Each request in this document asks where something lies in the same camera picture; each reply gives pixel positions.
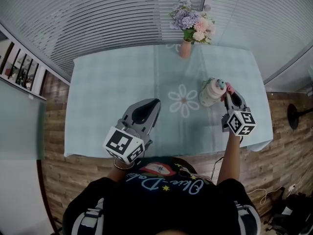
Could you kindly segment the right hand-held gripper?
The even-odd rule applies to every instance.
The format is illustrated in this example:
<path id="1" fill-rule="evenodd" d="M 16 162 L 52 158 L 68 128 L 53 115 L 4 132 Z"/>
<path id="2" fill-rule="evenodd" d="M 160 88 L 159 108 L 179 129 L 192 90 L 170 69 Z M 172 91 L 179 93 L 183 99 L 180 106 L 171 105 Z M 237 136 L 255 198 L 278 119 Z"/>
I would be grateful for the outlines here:
<path id="1" fill-rule="evenodd" d="M 222 132 L 232 132 L 235 136 L 248 136 L 256 127 L 256 122 L 250 109 L 246 107 L 243 97 L 238 92 L 232 95 L 226 93 L 224 105 L 227 114 L 222 117 Z"/>

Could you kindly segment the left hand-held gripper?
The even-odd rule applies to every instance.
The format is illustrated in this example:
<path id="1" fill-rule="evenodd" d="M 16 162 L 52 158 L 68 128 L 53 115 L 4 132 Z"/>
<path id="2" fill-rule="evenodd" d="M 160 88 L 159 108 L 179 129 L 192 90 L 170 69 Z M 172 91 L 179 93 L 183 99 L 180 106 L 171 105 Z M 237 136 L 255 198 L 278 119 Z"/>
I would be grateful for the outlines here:
<path id="1" fill-rule="evenodd" d="M 150 98 L 131 105 L 112 126 L 105 138 L 103 147 L 115 159 L 130 165 L 153 143 L 149 133 L 155 126 L 161 102 Z"/>

